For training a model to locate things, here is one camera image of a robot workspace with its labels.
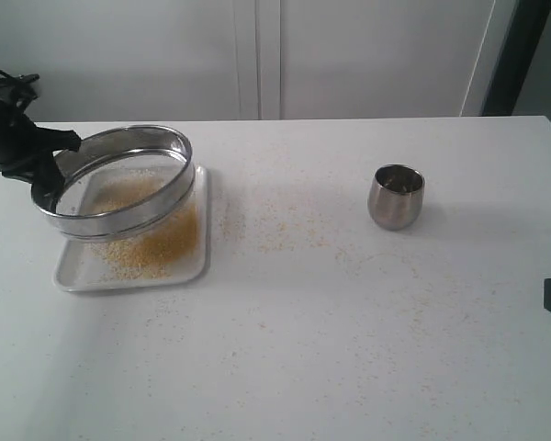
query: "metal sieve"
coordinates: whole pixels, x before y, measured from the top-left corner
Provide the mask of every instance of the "metal sieve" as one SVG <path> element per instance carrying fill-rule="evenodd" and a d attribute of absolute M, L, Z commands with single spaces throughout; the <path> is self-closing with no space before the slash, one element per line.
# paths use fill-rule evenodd
<path fill-rule="evenodd" d="M 192 147 L 186 136 L 153 125 L 97 133 L 82 140 L 77 153 L 56 154 L 55 162 L 65 180 L 63 188 L 50 193 L 33 184 L 33 202 L 64 236 L 82 242 L 114 241 L 149 230 L 187 201 L 196 176 Z M 151 194 L 126 207 L 84 214 L 85 189 L 106 170 L 116 175 L 136 171 L 167 178 Z"/>

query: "metal cup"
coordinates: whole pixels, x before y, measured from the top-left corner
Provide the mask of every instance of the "metal cup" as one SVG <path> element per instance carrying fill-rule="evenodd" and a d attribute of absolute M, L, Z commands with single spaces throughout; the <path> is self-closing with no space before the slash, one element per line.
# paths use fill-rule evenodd
<path fill-rule="evenodd" d="M 367 208 L 386 230 L 408 227 L 421 214 L 424 177 L 406 165 L 385 165 L 376 171 Z"/>

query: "plastic tray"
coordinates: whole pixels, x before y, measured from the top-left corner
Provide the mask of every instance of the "plastic tray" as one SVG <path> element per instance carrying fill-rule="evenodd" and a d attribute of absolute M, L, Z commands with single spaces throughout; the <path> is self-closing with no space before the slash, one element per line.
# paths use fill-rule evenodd
<path fill-rule="evenodd" d="M 94 198 L 106 171 L 94 175 L 86 185 L 83 203 Z M 163 267 L 159 277 L 119 277 L 95 247 L 104 244 L 67 241 L 55 269 L 53 282 L 64 291 L 97 291 L 104 289 L 147 288 L 184 283 L 198 276 L 206 265 L 208 236 L 208 171 L 196 169 L 194 190 L 186 204 L 196 204 L 198 240 L 192 254 Z"/>

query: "cup rim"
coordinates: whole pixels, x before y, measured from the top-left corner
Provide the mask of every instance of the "cup rim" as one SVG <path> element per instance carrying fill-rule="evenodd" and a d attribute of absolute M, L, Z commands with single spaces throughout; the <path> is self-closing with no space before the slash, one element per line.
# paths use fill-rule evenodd
<path fill-rule="evenodd" d="M 421 179 L 421 186 L 419 188 L 417 188 L 416 190 L 412 190 L 412 191 L 407 191 L 407 192 L 402 192 L 402 191 L 395 191 L 395 190 L 391 190 L 387 187 L 385 187 L 384 185 L 382 185 L 380 182 L 379 182 L 379 178 L 378 178 L 378 175 L 381 171 L 383 170 L 386 170 L 390 167 L 399 167 L 399 168 L 402 168 L 402 169 L 405 169 L 405 170 L 408 170 L 409 172 L 413 172 L 415 175 L 417 175 L 420 179 Z M 408 196 L 408 195 L 415 195 L 421 191 L 424 191 L 424 187 L 426 185 L 426 181 L 424 179 L 424 176 L 422 175 L 421 172 L 419 172 L 417 169 L 415 168 L 412 168 L 412 167 L 409 167 L 407 165 L 404 165 L 404 164 L 386 164 L 386 165 L 382 165 L 381 167 L 379 167 L 377 170 L 376 170 L 376 173 L 374 174 L 374 181 L 376 182 L 376 184 L 378 186 L 380 186 L 380 188 L 383 188 L 384 190 L 394 194 L 394 195 L 399 195 L 399 196 Z"/>

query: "table surface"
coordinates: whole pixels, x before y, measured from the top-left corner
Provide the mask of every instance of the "table surface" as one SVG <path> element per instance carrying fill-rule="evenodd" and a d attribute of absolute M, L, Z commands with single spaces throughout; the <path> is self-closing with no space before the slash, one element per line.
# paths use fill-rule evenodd
<path fill-rule="evenodd" d="M 545 118 L 162 124 L 211 178 L 184 286 L 60 292 L 0 176 L 0 440 L 551 440 Z M 366 210 L 388 163 L 427 181 L 405 232 Z"/>

